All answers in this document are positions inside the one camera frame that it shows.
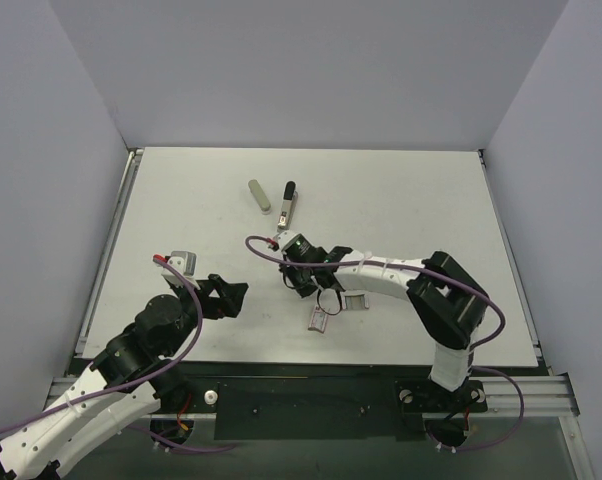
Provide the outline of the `red white staple box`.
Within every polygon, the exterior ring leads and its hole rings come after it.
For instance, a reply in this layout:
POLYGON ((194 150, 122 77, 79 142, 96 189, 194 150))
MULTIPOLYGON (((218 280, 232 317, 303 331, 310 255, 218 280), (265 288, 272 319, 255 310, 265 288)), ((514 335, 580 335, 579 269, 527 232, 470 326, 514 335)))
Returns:
POLYGON ((315 305, 310 316, 307 330, 310 332, 324 334, 327 328, 328 320, 329 315, 318 305, 315 305))

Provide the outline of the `large black beige stapler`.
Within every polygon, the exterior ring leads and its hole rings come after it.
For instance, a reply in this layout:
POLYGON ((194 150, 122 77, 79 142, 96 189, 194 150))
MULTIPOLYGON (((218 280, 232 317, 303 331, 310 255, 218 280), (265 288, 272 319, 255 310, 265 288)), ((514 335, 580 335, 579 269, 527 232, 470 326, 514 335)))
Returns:
POLYGON ((288 181, 283 192, 282 205, 277 222, 278 231, 285 231, 290 228, 297 198, 298 192, 296 183, 294 181, 288 181))

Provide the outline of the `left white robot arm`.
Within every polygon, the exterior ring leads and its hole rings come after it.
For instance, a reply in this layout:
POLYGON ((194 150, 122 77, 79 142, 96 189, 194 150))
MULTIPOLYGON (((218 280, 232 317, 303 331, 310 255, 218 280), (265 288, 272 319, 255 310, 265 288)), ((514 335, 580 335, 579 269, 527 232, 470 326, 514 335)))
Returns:
POLYGON ((170 288, 147 302, 42 417, 0 439, 0 479, 60 479, 140 417, 189 403, 188 382, 172 356, 203 320, 237 317, 248 286, 211 274, 198 284, 171 281, 170 288))

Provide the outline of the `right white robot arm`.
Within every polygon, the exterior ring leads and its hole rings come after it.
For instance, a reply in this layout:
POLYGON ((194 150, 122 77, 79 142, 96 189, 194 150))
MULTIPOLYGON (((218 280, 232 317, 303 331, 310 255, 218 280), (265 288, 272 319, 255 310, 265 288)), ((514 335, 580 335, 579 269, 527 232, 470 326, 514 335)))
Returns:
POLYGON ((331 251, 305 236, 280 232, 274 237, 284 263, 280 271, 301 297, 332 290, 367 292, 411 303, 435 341, 427 394, 449 409, 464 395, 471 369, 471 345, 485 316, 487 293, 449 254, 436 251, 423 260, 383 259, 350 247, 331 251))

